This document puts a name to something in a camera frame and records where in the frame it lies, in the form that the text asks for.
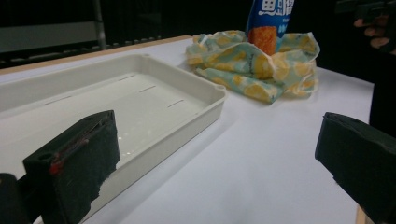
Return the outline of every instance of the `white plastic tray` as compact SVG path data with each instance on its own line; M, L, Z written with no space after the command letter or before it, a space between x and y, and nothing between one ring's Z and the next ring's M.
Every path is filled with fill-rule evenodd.
M0 172L90 114L113 109L120 161L86 216L219 118L226 90L149 55L134 54L0 84Z

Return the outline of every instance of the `yellow floral towel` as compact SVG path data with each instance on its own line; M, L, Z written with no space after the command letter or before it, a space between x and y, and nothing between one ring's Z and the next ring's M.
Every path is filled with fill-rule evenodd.
M285 34L271 56L248 43L242 31L192 40L186 54L195 73L248 97L271 104L284 92L306 96L317 88L319 46L311 33Z

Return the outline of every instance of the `white table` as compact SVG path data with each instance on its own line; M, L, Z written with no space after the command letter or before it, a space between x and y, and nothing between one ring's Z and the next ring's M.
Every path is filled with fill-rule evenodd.
M148 53L185 69L181 39L9 73L0 81ZM318 68L318 91L266 105L229 91L220 118L85 223L353 224L357 204L315 160L325 112L368 122L373 84Z

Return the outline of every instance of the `human hand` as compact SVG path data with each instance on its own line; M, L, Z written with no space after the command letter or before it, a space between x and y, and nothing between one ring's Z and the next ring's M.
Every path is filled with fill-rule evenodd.
M380 49L381 47L387 45L390 41L389 38L384 37L384 34L386 32L388 17L389 16L377 17L371 23L364 23L363 19L357 19L354 22L354 26L366 27L366 29L364 30L364 34L366 36L372 37L372 40L370 41L370 45L375 49ZM389 53L396 55L396 47L395 49L391 50Z

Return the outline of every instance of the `finger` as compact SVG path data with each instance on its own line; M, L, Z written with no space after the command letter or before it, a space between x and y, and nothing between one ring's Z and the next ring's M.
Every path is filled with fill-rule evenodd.
M363 19L357 19L355 20L355 22L353 22L353 25L356 27L363 27L363 26L368 26L370 24L363 23Z
M389 42L389 39L385 38L385 37L373 38L370 41L370 45L375 49L379 49L379 48L381 48L381 46L388 44L388 42Z
M364 27L369 25L386 26L387 21L388 21L388 15L384 15L375 18L372 22L364 22L363 19L357 19L353 22L353 25L356 27Z
M367 36L383 36L385 29L381 27L370 26L364 30L364 34Z

